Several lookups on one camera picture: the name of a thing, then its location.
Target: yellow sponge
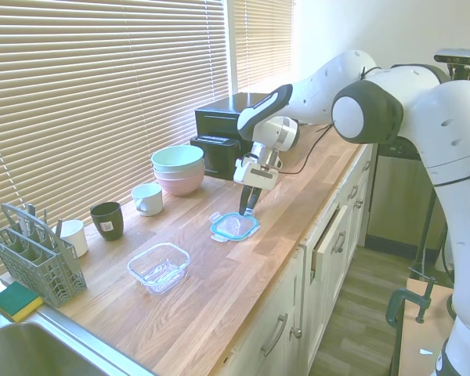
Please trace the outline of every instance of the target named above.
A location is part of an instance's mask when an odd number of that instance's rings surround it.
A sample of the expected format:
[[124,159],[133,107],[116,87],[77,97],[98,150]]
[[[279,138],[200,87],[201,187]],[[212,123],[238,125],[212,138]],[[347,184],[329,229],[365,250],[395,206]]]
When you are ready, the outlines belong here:
[[0,293],[0,311],[17,323],[42,303],[40,295],[15,281]]

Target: stacked bowls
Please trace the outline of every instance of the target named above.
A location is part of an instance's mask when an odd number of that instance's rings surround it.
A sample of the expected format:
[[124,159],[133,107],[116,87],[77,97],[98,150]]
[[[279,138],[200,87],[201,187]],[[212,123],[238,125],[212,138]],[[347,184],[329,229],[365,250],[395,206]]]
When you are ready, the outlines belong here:
[[157,183],[175,196],[193,192],[204,180],[204,151],[191,145],[170,146],[151,156]]

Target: wooden floor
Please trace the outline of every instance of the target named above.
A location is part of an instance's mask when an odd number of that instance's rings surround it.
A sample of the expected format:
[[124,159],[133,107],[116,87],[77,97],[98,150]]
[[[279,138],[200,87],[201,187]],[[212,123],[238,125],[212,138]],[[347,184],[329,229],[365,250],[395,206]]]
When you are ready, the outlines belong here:
[[358,248],[309,376],[386,376],[395,329],[385,321],[392,292],[405,287],[410,260]]

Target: cabinet handle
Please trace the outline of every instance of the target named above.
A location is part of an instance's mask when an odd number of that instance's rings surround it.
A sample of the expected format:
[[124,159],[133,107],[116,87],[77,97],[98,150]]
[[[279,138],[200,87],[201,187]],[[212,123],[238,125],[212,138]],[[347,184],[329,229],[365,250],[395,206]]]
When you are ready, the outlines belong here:
[[342,231],[338,235],[338,239],[336,239],[336,244],[331,250],[331,253],[342,253],[343,252],[343,244],[345,243],[346,239],[346,231]]
[[359,186],[355,185],[352,188],[352,192],[348,195],[348,199],[354,198],[357,195],[357,192],[359,191]]
[[357,200],[355,201],[355,207],[357,209],[360,209],[362,208],[362,204],[363,204],[363,200],[361,198],[357,198]]
[[303,335],[301,329],[294,329],[294,327],[291,328],[291,334],[295,336],[295,338],[300,339],[301,336]]
[[362,172],[367,171],[371,166],[371,161],[367,161],[366,164],[362,167]]
[[282,337],[282,333],[284,333],[288,317],[289,315],[287,313],[285,315],[279,315],[280,329],[277,336],[268,345],[261,346],[261,351],[263,351],[264,356],[268,356],[277,345],[277,342],[279,342],[280,337]]

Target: camera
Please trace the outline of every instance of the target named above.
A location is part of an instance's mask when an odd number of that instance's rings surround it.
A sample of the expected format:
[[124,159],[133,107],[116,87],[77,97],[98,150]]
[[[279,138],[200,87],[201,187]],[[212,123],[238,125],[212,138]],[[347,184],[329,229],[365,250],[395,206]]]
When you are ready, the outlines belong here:
[[470,49],[441,49],[433,59],[437,63],[453,65],[470,65]]

